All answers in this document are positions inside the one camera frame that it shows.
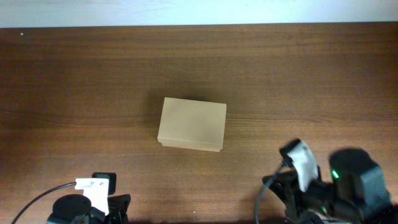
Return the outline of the brown cardboard box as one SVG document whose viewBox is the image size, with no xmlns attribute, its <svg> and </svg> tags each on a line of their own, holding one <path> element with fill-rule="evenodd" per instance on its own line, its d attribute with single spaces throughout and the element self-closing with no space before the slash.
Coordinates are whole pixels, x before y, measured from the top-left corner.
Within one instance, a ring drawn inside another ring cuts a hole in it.
<svg viewBox="0 0 398 224">
<path fill-rule="evenodd" d="M 165 147 L 220 152 L 225 123 L 225 103 L 166 97 L 157 140 Z"/>
</svg>

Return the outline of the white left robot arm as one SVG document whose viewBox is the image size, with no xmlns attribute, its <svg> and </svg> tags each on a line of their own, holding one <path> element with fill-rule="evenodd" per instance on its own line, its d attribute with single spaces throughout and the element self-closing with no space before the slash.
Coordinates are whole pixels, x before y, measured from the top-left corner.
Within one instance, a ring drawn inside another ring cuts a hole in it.
<svg viewBox="0 0 398 224">
<path fill-rule="evenodd" d="M 129 194 L 108 197 L 109 213 L 93 207 L 88 197 L 71 194 L 59 198 L 53 205 L 46 224 L 127 224 Z"/>
</svg>

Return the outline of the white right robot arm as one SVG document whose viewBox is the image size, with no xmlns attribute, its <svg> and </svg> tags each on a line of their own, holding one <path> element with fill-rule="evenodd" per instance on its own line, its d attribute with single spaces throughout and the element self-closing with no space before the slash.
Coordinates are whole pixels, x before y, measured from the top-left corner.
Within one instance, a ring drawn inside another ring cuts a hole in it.
<svg viewBox="0 0 398 224">
<path fill-rule="evenodd" d="M 289 223 L 397 223 L 381 166 L 361 148 L 343 148 L 329 156 L 331 182 L 319 166 L 302 190 L 297 169 L 263 177 L 265 188 L 285 205 Z"/>
</svg>

